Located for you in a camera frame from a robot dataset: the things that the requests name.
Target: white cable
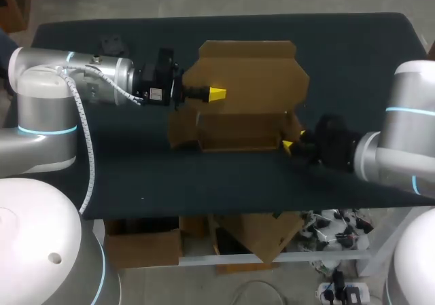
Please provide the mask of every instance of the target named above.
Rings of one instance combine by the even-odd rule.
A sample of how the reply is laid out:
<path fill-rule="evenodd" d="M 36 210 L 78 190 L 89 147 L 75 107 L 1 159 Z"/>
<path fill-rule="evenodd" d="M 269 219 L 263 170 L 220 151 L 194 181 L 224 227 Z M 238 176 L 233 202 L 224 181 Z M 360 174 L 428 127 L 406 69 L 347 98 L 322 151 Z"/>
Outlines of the white cable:
<path fill-rule="evenodd" d="M 236 291 L 234 292 L 234 297 L 232 298 L 232 301 L 230 303 L 230 305 L 236 305 L 237 302 L 239 301 L 240 296 L 242 296 L 243 292 L 253 283 L 259 283 L 261 285 L 265 285 L 268 286 L 269 288 L 271 288 L 273 291 L 275 291 L 275 293 L 278 295 L 279 297 L 279 301 L 281 302 L 281 305 L 286 305 L 286 301 L 284 296 L 282 296 L 282 294 L 278 291 L 278 289 L 276 289 L 275 287 L 273 287 L 270 283 L 267 283 L 266 281 L 263 280 L 251 280 L 248 281 L 246 283 L 241 284 Z"/>
<path fill-rule="evenodd" d="M 92 191 L 94 189 L 94 183 L 95 183 L 95 161 L 94 161 L 94 149 L 92 147 L 92 140 L 90 138 L 89 133 L 89 126 L 88 126 L 88 120 L 86 119 L 86 114 L 84 113 L 83 103 L 80 98 L 79 92 L 77 91 L 77 86 L 75 85 L 75 81 L 71 79 L 65 72 L 63 71 L 63 68 L 58 68 L 57 71 L 58 75 L 63 78 L 65 83 L 68 85 L 69 89 L 71 90 L 71 93 L 74 97 L 75 104 L 77 105 L 77 110 L 79 111 L 80 121 L 82 122 L 82 128 L 84 133 L 84 138 L 86 141 L 86 147 L 88 149 L 88 157 L 89 157 L 89 183 L 88 183 L 88 190 L 86 191 L 86 196 L 84 198 L 84 201 L 82 203 L 82 206 L 80 207 L 80 214 L 83 215 L 84 211 L 86 210 L 86 207 L 89 204 L 90 198 L 92 196 Z"/>
<path fill-rule="evenodd" d="M 83 71 L 86 73 L 92 73 L 94 75 L 99 76 L 101 79 L 106 81 L 108 84 L 110 84 L 116 91 L 118 91 L 120 94 L 125 96 L 128 100 L 134 102 L 136 105 L 142 105 L 141 101 L 143 101 L 142 98 L 139 98 L 138 96 L 133 96 L 132 94 L 128 93 L 127 91 L 124 91 L 119 86 L 116 85 L 114 81 L 112 81 L 109 77 L 107 77 L 105 74 L 103 74 L 100 70 L 95 69 L 91 66 L 72 66 L 72 65 L 66 65 L 66 69 L 77 69 L 79 71 Z"/>
<path fill-rule="evenodd" d="M 82 128 L 84 132 L 84 138 L 86 141 L 86 148 L 88 149 L 88 157 L 89 157 L 89 182 L 88 182 L 88 189 L 86 191 L 86 195 L 84 198 L 84 201 L 82 203 L 82 206 L 80 207 L 80 214 L 83 215 L 84 211 L 86 210 L 86 207 L 88 206 L 90 202 L 90 198 L 92 196 L 92 191 L 94 189 L 94 183 L 95 183 L 95 161 L 94 161 L 94 149 L 92 147 L 92 140 L 90 138 L 90 132 L 89 132 L 89 126 L 88 126 L 88 120 L 86 119 L 86 114 L 84 112 L 83 103 L 80 98 L 79 92 L 77 90 L 77 85 L 75 84 L 75 81 L 67 75 L 67 72 L 65 69 L 76 69 L 79 71 L 87 72 L 87 73 L 93 73 L 97 76 L 99 76 L 101 79 L 106 81 L 110 86 L 112 86 L 116 91 L 118 91 L 120 94 L 125 96 L 128 100 L 134 102 L 136 105 L 141 105 L 141 101 L 143 101 L 142 98 L 139 98 L 137 96 L 133 96 L 132 94 L 128 93 L 127 91 L 124 91 L 119 86 L 116 85 L 114 81 L 112 81 L 109 77 L 104 75 L 102 72 L 100 72 L 98 69 L 95 69 L 93 67 L 85 67 L 85 66 L 55 66 L 53 68 L 53 65 L 40 65 L 36 67 L 32 67 L 32 69 L 37 68 L 46 68 L 54 73 L 57 73 L 68 85 L 74 100 L 75 104 L 77 105 L 77 110 L 79 112 L 80 121 L 82 123 Z"/>

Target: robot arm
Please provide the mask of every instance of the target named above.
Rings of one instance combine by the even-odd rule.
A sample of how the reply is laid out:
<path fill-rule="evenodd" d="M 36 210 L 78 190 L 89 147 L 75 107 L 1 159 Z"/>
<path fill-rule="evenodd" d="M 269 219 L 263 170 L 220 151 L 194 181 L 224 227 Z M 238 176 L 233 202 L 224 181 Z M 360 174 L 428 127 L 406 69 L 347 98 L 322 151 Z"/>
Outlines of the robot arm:
<path fill-rule="evenodd" d="M 77 108 L 84 130 L 87 126 L 81 100 L 119 106 L 130 101 L 136 105 L 172 103 L 176 108 L 186 97 L 205 102 L 225 97 L 220 89 L 184 86 L 183 71 L 173 57 L 172 50 L 160 49 L 155 66 L 138 70 L 126 58 L 37 48 L 15 50 L 9 79 L 18 99 L 18 127 L 0 130 L 0 177 L 57 171 L 73 164 Z M 91 154 L 86 130 L 85 137 Z"/>
<path fill-rule="evenodd" d="M 435 62 L 415 60 L 398 67 L 381 132 L 358 134 L 343 118 L 325 115 L 300 141 L 284 143 L 292 156 L 364 181 L 435 197 Z"/>

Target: concrete floor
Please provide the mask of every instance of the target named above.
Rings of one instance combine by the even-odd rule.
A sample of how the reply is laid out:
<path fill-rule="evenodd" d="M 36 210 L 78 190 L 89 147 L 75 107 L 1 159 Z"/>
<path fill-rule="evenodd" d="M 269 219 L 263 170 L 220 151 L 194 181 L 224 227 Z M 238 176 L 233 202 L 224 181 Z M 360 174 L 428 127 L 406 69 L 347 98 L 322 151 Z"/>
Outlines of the concrete floor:
<path fill-rule="evenodd" d="M 413 23 L 422 44 L 429 49 L 435 39 L 433 9 L 433 0 L 33 0 L 29 29 L 12 37 L 20 45 L 29 46 L 41 23 L 93 18 L 402 12 Z M 0 101 L 0 108 L 4 110 L 7 101 L 4 98 Z M 347 263 L 347 267 L 353 271 L 351 263 Z M 217 276 L 213 267 L 124 270 L 121 275 L 124 301 L 128 305 L 225 305 L 241 283 L 252 279 L 272 283 L 286 296 L 289 305 L 311 305 L 318 304 L 314 292 L 321 282 L 320 275 L 306 263 L 283 264 L 274 270 L 226 276 Z M 366 279 L 374 295 L 381 295 L 384 279 L 385 268 Z M 255 286 L 247 291 L 239 304 L 279 303 L 269 289 Z"/>

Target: table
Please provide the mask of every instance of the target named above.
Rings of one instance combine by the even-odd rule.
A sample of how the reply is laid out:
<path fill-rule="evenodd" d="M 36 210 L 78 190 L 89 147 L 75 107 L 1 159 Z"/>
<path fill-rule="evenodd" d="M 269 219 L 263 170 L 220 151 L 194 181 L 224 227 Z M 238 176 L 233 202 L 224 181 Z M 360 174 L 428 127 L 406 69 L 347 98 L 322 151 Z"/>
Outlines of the table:
<path fill-rule="evenodd" d="M 296 113 L 314 127 L 324 113 L 343 115 L 359 132 L 380 130 L 392 78 L 405 61 L 425 58 L 402 14 L 301 14 L 138 20 L 88 20 L 41 25 L 39 48 L 99 51 L 103 35 L 118 34 L 138 67 L 160 47 L 175 49 L 188 68 L 206 39 L 284 40 L 311 78 L 305 107 Z M 306 167 L 282 151 L 208 153 L 173 151 L 166 107 L 88 105 L 96 155 L 96 185 L 87 219 L 253 212 L 413 207 L 434 205 L 423 196 L 359 181 L 353 175 Z M 16 108 L 6 120 L 16 125 Z M 70 168 L 28 177 L 51 183 L 79 207 L 88 185 L 84 138 Z M 223 179 L 216 182 L 214 175 Z"/>

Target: metal frame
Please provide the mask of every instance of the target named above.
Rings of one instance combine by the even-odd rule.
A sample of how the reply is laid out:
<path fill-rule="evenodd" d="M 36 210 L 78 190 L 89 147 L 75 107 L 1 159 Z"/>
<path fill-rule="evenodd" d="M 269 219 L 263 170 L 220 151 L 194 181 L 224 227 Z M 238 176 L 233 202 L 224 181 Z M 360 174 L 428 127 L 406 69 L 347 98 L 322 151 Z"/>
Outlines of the metal frame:
<path fill-rule="evenodd" d="M 274 262 L 306 262 L 318 260 L 357 260 L 359 276 L 374 274 L 381 264 L 392 255 L 405 228 L 420 214 L 431 207 L 396 208 L 368 235 L 370 248 L 364 251 L 287 252 L 279 254 Z M 103 220 L 94 221 L 94 233 L 104 243 Z M 184 256 L 178 266 L 213 266 L 218 264 L 261 263 L 254 254 Z"/>

